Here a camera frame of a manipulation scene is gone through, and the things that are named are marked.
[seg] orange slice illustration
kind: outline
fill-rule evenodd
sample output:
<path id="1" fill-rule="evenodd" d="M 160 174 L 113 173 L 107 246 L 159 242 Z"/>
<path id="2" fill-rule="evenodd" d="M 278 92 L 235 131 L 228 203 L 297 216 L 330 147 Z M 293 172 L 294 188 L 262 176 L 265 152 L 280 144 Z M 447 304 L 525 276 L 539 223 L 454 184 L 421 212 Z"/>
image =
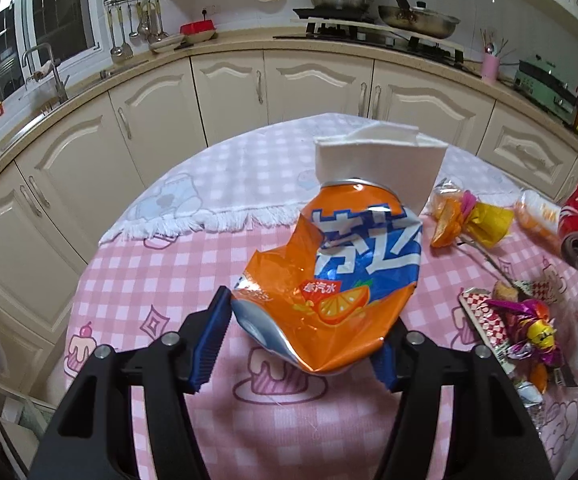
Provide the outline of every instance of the orange slice illustration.
<path id="1" fill-rule="evenodd" d="M 320 301 L 318 316 L 327 324 L 335 325 L 347 319 L 355 309 L 369 301 L 369 287 L 357 286 Z"/>

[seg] window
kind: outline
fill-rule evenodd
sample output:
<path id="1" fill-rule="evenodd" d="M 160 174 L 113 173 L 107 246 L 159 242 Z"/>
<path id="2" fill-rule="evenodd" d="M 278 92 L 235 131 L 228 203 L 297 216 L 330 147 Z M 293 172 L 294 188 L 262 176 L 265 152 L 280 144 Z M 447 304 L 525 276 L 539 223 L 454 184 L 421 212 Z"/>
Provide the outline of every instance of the window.
<path id="1" fill-rule="evenodd" d="M 64 62 L 94 46 L 88 0 L 0 0 L 0 101 L 24 85 L 22 54 L 49 43 Z M 47 50 L 28 57 L 31 70 L 47 62 Z"/>

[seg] pink checkered tablecloth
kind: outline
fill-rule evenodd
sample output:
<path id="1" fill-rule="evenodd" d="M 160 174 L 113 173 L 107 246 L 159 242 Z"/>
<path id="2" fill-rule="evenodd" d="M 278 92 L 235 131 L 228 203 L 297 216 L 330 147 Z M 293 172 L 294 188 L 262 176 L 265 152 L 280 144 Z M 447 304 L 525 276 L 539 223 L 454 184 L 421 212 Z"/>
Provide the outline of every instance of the pink checkered tablecloth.
<path id="1" fill-rule="evenodd" d="M 423 222 L 418 288 L 402 317 L 442 346 L 466 349 L 476 340 L 458 307 L 462 287 L 491 288 L 496 276 L 472 248 L 432 251 L 434 222 Z M 290 228 L 237 233 L 196 232 L 176 238 L 102 245 L 73 301 L 64 370 L 74 377 L 97 344 L 118 351 L 147 346 L 177 330 L 190 312 L 207 307 L 219 285 L 233 286 L 254 250 L 284 244 Z M 514 225 L 494 251 L 519 279 L 547 268 L 578 293 L 575 271 L 547 254 Z M 301 384 L 294 394 L 275 388 Z M 429 478 L 442 478 L 451 425 L 451 390 L 442 398 Z M 187 398 L 195 435 L 213 480 L 370 479 L 397 412 L 367 361 L 332 377 L 303 376 L 279 362 L 232 321 L 211 381 Z M 578 396 L 548 399 L 542 439 L 555 468 L 578 431 Z M 133 392 L 133 428 L 140 477 L 155 480 L 142 392 Z"/>

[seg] can rim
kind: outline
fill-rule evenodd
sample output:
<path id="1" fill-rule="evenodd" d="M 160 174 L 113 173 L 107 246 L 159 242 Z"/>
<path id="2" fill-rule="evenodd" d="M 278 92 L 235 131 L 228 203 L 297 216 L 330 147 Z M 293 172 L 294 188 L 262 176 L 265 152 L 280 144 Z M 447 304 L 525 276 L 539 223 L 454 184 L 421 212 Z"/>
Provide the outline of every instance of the can rim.
<path id="1" fill-rule="evenodd" d="M 336 180 L 330 180 L 328 182 L 325 182 L 324 184 L 322 184 L 322 187 L 333 187 L 333 186 L 345 186 L 347 184 L 362 184 L 364 186 L 371 186 L 371 187 L 378 187 L 380 189 L 383 189 L 389 193 L 391 193 L 392 195 L 394 195 L 394 197 L 398 198 L 398 195 L 396 195 L 396 193 L 393 191 L 393 189 L 390 189 L 387 186 L 383 186 L 383 184 L 378 184 L 376 182 L 371 182 L 370 180 L 365 180 L 364 178 L 340 178 L 340 179 L 336 179 Z"/>

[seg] power outlet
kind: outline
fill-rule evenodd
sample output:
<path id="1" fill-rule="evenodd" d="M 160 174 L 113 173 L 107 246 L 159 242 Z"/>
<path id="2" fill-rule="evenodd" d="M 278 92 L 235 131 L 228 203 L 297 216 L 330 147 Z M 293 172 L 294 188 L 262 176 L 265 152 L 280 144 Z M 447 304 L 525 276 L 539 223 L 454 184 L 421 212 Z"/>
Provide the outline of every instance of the power outlet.
<path id="1" fill-rule="evenodd" d="M 221 12 L 220 5 L 207 5 L 204 6 L 203 9 L 207 11 L 207 16 L 213 16 Z"/>

